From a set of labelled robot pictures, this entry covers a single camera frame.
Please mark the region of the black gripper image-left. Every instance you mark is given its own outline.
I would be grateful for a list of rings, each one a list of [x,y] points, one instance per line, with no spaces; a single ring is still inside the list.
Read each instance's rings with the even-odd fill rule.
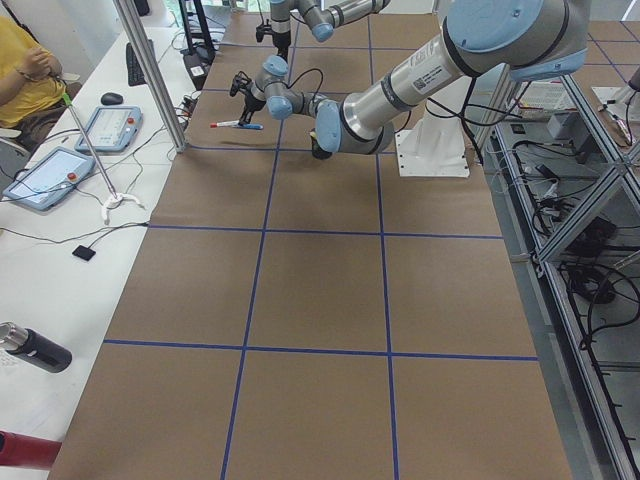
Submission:
[[[277,55],[287,61],[291,46],[290,15],[286,14],[280,18],[272,16],[270,20],[263,19],[256,27],[255,36],[258,43],[261,43],[265,36],[270,36],[277,49]]]

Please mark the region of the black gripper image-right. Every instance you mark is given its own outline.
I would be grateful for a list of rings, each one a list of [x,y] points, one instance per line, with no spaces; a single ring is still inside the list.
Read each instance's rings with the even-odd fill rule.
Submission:
[[[248,125],[253,114],[265,107],[265,101],[253,92],[254,86],[253,80],[244,71],[236,73],[231,81],[229,95],[235,97],[241,94],[244,97],[244,107],[238,121],[240,126]]]

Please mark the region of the grey robot arm image-right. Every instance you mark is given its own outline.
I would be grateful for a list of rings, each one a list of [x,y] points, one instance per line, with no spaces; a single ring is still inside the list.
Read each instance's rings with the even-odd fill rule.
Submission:
[[[477,78],[500,64],[516,82],[577,71],[587,55],[590,13],[588,1],[456,1],[437,36],[340,102],[293,90],[281,53],[264,60],[254,77],[237,73],[229,94],[244,97],[241,124],[262,109],[277,120],[305,115],[315,121],[322,151],[376,154],[394,138],[393,119],[462,76]]]

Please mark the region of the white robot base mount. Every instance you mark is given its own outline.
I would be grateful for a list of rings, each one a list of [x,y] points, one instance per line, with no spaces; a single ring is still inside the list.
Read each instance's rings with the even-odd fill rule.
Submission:
[[[412,129],[395,134],[401,177],[468,178],[466,145],[458,117],[425,113]]]

